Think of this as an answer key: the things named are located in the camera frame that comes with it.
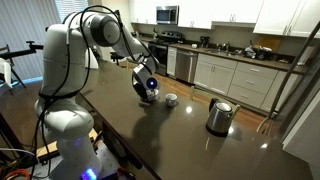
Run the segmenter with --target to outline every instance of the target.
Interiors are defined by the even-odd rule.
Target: microwave
[[[178,24],[179,6],[157,6],[158,24]]]

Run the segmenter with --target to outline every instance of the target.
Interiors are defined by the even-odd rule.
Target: small cup
[[[167,106],[175,106],[177,104],[177,95],[173,94],[173,93],[169,93],[166,95],[166,105]]]

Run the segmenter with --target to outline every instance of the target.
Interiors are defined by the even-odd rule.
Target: countertop appliance
[[[209,47],[209,36],[200,36],[200,48],[208,48]]]
[[[231,126],[232,119],[239,110],[239,106],[233,111],[232,107],[217,98],[212,98],[209,106],[209,117],[207,120],[207,130],[219,137],[226,137]]]
[[[179,6],[157,6],[158,24],[178,24]]]
[[[157,40],[150,41],[148,49],[156,57],[160,63],[159,69],[156,73],[167,75],[167,61],[168,61],[168,45],[172,43],[183,42],[184,36],[182,33],[174,31],[163,31]]]
[[[193,84],[197,61],[198,53],[178,50],[175,71],[176,78]]]

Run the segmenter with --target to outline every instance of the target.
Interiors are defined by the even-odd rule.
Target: kitchen counter
[[[153,39],[149,37],[140,37],[140,40],[150,42]],[[286,63],[280,63],[277,61],[261,61],[261,60],[256,60],[256,59],[250,59],[250,58],[245,58],[242,56],[225,56],[225,55],[219,55],[219,54],[214,54],[207,52],[208,50],[212,48],[192,48],[190,44],[170,44],[170,47],[174,47],[177,49],[182,49],[182,50],[188,50],[188,51],[193,51],[197,53],[202,53],[210,56],[217,56],[225,59],[230,59],[233,61],[238,61],[238,62],[244,62],[244,63],[249,63],[249,64],[254,64],[258,66],[263,66],[263,67],[268,67],[272,69],[276,69],[279,71],[287,71],[291,64],[286,64]],[[294,73],[296,74],[304,74],[307,70],[306,66],[296,66],[294,69]]]
[[[119,140],[157,178],[312,179],[309,165],[278,142],[232,122],[227,138],[207,132],[208,107],[178,97],[168,108],[162,87],[144,103],[131,85],[131,72],[111,63],[93,70],[82,97]]]

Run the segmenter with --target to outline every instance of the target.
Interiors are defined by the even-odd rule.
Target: kitchen sink
[[[232,56],[232,57],[236,56],[236,54],[233,53],[233,52],[219,51],[219,50],[216,50],[216,49],[209,49],[209,50],[205,50],[204,52],[212,53],[212,54],[218,54],[218,55],[222,55],[222,56]]]

